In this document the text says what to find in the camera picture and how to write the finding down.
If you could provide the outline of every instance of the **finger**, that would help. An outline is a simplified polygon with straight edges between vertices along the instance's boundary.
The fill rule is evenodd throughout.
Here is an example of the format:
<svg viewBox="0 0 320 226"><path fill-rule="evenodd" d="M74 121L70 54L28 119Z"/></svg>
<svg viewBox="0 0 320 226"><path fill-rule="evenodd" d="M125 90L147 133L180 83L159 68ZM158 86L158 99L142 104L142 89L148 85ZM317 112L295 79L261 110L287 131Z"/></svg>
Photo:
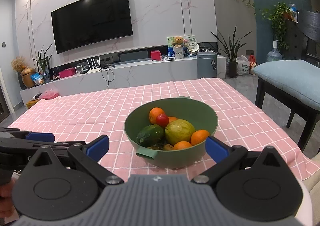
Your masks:
<svg viewBox="0 0 320 226"><path fill-rule="evenodd" d="M0 198L0 212L9 211L13 207L11 198Z"/></svg>
<svg viewBox="0 0 320 226"><path fill-rule="evenodd" d="M0 212L0 218L8 218L11 217L14 213L14 208L10 209L9 211Z"/></svg>
<svg viewBox="0 0 320 226"><path fill-rule="evenodd" d="M14 182L15 180L11 178L11 181L9 183L0 186L1 197L4 197L4 198L11 197L11 191L12 191Z"/></svg>

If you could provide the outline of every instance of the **baseboard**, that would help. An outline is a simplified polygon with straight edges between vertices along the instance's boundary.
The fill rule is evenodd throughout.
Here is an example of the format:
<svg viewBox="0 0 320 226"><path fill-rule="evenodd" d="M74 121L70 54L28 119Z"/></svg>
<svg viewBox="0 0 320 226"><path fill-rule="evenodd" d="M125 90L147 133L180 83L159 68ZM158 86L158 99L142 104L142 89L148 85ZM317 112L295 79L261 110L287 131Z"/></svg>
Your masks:
<svg viewBox="0 0 320 226"><path fill-rule="evenodd" d="M13 110L16 112L18 109L20 109L22 106L24 106L23 102L19 102L16 106L13 107Z"/></svg>

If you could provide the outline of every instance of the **light blue seat cushion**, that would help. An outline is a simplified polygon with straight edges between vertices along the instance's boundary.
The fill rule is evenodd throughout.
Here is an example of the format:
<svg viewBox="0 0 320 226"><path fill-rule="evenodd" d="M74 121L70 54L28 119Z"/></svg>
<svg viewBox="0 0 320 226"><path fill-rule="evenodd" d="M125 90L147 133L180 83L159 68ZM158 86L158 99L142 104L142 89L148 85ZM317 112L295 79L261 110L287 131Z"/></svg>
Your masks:
<svg viewBox="0 0 320 226"><path fill-rule="evenodd" d="M253 71L268 83L320 111L320 68L303 60L281 60L260 64Z"/></svg>

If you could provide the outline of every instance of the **marble tv console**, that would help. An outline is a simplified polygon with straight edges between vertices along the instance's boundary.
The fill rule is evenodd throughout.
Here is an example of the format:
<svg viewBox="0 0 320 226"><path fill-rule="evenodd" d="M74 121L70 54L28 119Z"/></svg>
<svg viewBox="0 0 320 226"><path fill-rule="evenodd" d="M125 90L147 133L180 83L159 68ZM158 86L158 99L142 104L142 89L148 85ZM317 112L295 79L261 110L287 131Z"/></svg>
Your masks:
<svg viewBox="0 0 320 226"><path fill-rule="evenodd" d="M109 83L102 77L101 71L95 73L75 74L60 80L20 91L24 105L38 93L53 88L60 96L78 93L90 93L105 89L135 87L147 84L163 83L169 81L184 81L197 79L197 59L184 58L175 61L160 61L153 63L151 60L128 64L115 65L112 69L115 79ZM226 77L226 59L218 56L218 77ZM107 80L107 71L102 71ZM113 74L108 71L109 80Z"/></svg>

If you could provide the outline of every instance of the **trash can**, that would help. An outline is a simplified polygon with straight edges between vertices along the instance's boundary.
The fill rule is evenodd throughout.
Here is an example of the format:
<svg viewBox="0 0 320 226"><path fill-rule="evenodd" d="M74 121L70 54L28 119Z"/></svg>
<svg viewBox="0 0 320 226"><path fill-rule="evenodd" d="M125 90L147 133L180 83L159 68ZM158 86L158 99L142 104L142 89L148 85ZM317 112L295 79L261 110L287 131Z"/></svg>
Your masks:
<svg viewBox="0 0 320 226"><path fill-rule="evenodd" d="M198 79L217 77L217 53L205 51L197 53Z"/></svg>

